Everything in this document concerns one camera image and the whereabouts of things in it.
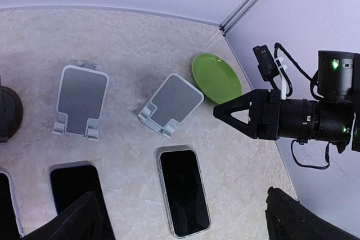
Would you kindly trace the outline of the purple-cased phone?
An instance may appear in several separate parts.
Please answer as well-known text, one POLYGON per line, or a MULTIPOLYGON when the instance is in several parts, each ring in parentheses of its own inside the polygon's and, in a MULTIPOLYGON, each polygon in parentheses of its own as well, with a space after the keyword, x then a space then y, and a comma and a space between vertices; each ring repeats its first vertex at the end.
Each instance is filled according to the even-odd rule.
POLYGON ((1 239, 22 239, 23 230, 10 174, 1 168, 1 239))

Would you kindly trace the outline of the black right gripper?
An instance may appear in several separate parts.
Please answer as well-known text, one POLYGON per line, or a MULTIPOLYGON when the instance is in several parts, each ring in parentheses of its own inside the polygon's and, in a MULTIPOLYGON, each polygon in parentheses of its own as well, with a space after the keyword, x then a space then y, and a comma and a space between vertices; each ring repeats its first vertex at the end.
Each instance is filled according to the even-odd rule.
POLYGON ((215 106, 213 116, 252 139, 278 140, 280 105, 280 90, 256 89, 215 106), (245 110, 249 111, 247 123, 232 116, 245 110))

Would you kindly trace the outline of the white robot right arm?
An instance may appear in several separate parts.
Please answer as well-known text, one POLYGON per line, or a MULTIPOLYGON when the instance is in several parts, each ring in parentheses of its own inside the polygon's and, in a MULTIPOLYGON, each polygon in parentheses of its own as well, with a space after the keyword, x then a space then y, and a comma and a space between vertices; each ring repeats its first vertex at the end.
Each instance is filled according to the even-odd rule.
POLYGON ((359 54, 319 51, 318 70, 310 80, 319 97, 288 99, 279 89, 256 89, 217 105, 215 118, 252 139, 292 143, 323 141, 343 153, 359 151, 359 54))

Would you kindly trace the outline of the round dark wooden stand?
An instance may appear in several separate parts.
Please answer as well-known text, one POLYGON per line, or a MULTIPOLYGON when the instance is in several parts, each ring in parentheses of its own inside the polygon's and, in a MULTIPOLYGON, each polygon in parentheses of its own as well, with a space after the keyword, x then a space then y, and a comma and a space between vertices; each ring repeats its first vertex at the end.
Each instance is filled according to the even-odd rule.
POLYGON ((1 143, 6 143, 19 129, 24 109, 19 95, 1 85, 1 143))

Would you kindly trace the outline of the silver folding phone stand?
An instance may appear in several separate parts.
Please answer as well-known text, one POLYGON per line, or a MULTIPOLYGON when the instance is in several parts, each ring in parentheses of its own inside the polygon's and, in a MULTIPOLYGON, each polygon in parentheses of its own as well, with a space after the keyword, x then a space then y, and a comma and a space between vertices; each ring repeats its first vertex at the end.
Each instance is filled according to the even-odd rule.
POLYGON ((88 61, 66 65, 60 78, 52 134, 72 134, 98 141, 98 125, 104 107, 109 76, 88 61))

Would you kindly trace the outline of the green plate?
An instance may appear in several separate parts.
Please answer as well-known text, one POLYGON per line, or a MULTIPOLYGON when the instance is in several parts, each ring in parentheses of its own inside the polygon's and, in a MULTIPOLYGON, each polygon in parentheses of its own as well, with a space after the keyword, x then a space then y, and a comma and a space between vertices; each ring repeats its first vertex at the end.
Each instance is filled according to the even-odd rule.
POLYGON ((195 56, 191 71, 197 87, 216 105, 242 95, 242 86, 233 68, 214 54, 201 53, 195 56))

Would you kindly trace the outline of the blue phone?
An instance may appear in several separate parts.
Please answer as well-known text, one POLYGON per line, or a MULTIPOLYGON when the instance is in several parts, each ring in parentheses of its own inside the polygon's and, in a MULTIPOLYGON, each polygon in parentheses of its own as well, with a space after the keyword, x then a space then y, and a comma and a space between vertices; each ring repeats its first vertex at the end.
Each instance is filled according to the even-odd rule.
POLYGON ((86 192, 94 191, 100 213, 107 217, 98 171, 91 164, 57 167, 50 172, 53 200, 57 213, 61 213, 86 192))

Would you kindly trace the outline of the black phone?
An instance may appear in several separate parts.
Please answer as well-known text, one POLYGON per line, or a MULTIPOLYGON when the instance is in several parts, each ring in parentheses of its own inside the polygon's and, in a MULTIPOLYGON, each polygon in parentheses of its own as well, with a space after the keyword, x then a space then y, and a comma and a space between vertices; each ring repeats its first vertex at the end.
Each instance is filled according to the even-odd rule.
POLYGON ((186 145, 160 147, 156 164, 173 237, 184 239, 208 230, 212 222, 196 151, 186 145))

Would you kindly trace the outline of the clear acrylic phone stand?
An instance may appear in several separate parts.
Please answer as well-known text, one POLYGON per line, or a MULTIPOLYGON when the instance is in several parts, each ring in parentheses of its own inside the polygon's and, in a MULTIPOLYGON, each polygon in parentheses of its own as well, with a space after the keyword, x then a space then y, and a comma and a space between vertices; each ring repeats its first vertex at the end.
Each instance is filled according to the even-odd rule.
POLYGON ((204 101, 204 95, 176 73, 169 74, 138 113, 140 122, 170 139, 178 124, 204 101))

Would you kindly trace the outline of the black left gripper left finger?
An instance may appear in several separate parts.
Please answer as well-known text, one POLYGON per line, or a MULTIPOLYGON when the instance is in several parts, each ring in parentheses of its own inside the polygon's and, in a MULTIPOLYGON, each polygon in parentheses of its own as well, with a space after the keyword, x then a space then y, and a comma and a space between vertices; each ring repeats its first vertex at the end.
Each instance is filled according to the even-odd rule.
POLYGON ((23 239, 115 239, 104 197, 88 191, 23 239))

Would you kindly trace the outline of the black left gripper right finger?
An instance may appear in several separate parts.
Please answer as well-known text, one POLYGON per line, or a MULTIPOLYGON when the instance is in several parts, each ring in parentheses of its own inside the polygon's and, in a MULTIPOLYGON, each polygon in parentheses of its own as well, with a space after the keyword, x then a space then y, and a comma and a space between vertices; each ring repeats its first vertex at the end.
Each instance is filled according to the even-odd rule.
POLYGON ((358 239, 321 219, 279 188, 270 187, 266 200, 268 236, 274 239, 358 239))

